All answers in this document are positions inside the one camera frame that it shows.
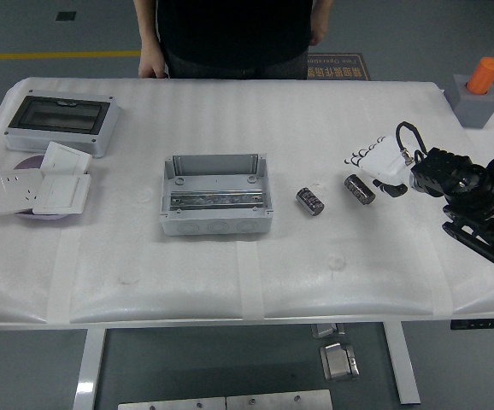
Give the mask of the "person's left hand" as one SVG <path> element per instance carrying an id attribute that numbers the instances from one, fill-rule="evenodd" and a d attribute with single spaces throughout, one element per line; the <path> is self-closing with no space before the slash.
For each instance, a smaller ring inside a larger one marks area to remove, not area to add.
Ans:
<path id="1" fill-rule="evenodd" d="M 316 46 L 327 35 L 329 30 L 328 17 L 321 15 L 312 15 L 310 20 L 311 35 L 310 46 Z"/>

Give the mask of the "person's right hand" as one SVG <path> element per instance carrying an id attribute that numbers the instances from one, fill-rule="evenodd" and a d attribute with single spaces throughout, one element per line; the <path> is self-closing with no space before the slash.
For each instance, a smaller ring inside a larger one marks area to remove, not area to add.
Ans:
<path id="1" fill-rule="evenodd" d="M 141 79 L 166 79 L 166 63 L 159 48 L 143 48 L 140 53 L 138 76 Z"/>

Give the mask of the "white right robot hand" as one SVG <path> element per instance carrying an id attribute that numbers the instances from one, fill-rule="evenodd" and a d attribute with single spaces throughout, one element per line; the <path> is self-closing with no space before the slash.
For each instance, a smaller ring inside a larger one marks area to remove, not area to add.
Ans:
<path id="1" fill-rule="evenodd" d="M 344 163 L 357 167 L 370 182 L 388 196 L 397 198 L 410 187 L 410 168 L 415 164 L 415 147 L 399 147 L 395 137 L 382 137 L 367 148 L 354 151 Z"/>

